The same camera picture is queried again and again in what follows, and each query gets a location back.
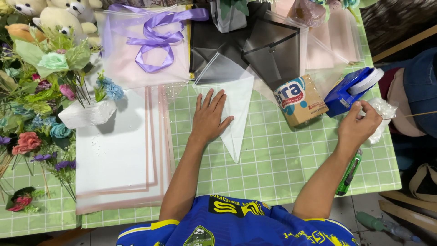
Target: teddy bear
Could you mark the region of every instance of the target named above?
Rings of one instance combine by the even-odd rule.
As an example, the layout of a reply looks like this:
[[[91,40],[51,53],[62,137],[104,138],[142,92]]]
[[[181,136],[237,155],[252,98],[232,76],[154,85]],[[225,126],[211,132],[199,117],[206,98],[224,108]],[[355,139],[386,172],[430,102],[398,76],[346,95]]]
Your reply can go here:
[[[34,38],[29,32],[29,25],[26,24],[12,24],[4,26],[11,37],[19,37],[28,42],[34,42]],[[38,42],[42,42],[44,39],[47,39],[40,30],[36,30],[35,37]]]
[[[27,16],[39,16],[47,7],[46,0],[7,0],[7,4],[15,8],[18,13]]]
[[[96,22],[94,9],[102,7],[100,0],[47,0],[52,7],[65,8],[82,22]]]
[[[97,45],[100,43],[99,37],[95,34],[96,26],[91,22],[80,23],[79,20],[66,9],[47,7],[43,9],[40,17],[34,17],[33,23],[41,27],[48,28],[60,27],[59,31],[65,35],[70,34],[70,29],[73,29],[75,39],[86,39],[90,45]]]

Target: cream teddy bear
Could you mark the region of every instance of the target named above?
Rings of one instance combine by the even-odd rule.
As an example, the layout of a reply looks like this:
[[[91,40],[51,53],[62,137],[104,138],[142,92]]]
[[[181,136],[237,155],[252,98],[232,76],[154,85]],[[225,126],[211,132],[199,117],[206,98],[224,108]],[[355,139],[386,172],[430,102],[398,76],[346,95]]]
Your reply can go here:
[[[55,28],[59,26],[61,33],[70,34],[73,29],[73,35],[76,39],[86,39],[90,45],[96,45],[100,42],[99,37],[95,34],[96,26],[91,22],[80,23],[79,20],[66,9],[47,7],[43,9],[39,18],[33,18],[33,23],[37,26],[46,26]]]
[[[100,0],[48,0],[49,6],[65,8],[82,22],[96,22],[94,9],[102,7]]]
[[[47,7],[46,0],[7,0],[7,3],[20,14],[27,16],[39,16],[41,11]]]

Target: blue tape dispenser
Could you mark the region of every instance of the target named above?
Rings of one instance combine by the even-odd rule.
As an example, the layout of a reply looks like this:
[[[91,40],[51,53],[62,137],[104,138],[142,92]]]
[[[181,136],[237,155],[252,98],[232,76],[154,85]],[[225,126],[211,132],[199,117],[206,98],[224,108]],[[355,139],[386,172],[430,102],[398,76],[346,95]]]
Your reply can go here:
[[[325,98],[326,114],[334,117],[349,111],[350,106],[370,90],[384,75],[380,68],[365,67],[352,72],[332,89]]]

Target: denim fabric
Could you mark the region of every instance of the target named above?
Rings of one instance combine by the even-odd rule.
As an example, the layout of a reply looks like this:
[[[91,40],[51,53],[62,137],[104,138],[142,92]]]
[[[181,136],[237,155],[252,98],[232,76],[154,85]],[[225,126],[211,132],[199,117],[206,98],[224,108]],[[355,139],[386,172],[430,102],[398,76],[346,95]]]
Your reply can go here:
[[[404,88],[412,114],[437,111],[437,79],[433,69],[437,48],[423,51],[407,62]],[[437,138],[437,113],[414,116],[418,127]]]

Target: purple satin ribbon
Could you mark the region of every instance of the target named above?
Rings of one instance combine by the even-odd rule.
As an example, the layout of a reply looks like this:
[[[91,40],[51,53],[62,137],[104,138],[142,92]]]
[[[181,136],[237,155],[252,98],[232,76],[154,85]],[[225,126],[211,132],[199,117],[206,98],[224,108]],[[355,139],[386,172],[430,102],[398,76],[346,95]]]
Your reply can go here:
[[[145,13],[145,14],[153,14],[152,11],[131,7],[131,6],[125,6],[121,4],[112,4],[109,6],[108,10],[110,11],[120,11],[121,9],[126,8],[134,13]],[[135,62],[140,66],[145,72],[153,73],[156,71],[159,71],[163,68],[166,68],[170,66],[174,61],[174,55],[173,51],[171,50],[171,43],[176,43],[184,38],[182,33],[180,31],[174,32],[174,33],[158,33],[154,30],[152,30],[153,27],[162,26],[166,24],[170,24],[173,22],[179,22],[181,30],[184,29],[184,24],[182,21],[185,20],[193,20],[193,21],[207,21],[209,19],[208,11],[203,8],[196,8],[191,10],[186,10],[182,12],[162,12],[159,14],[154,15],[152,18],[150,18],[148,21],[144,23],[144,30],[143,35],[146,37],[146,39],[138,39],[138,38],[132,38],[128,37],[128,40],[126,41],[127,44],[130,45],[141,45],[140,50],[138,51],[138,54],[135,57]],[[123,28],[117,28],[115,27],[114,31],[117,33],[126,33],[126,30]],[[146,52],[148,52],[151,49],[161,47],[165,51],[167,51],[167,56],[164,59],[161,66],[153,66],[144,64],[144,60],[142,58],[142,55]]]

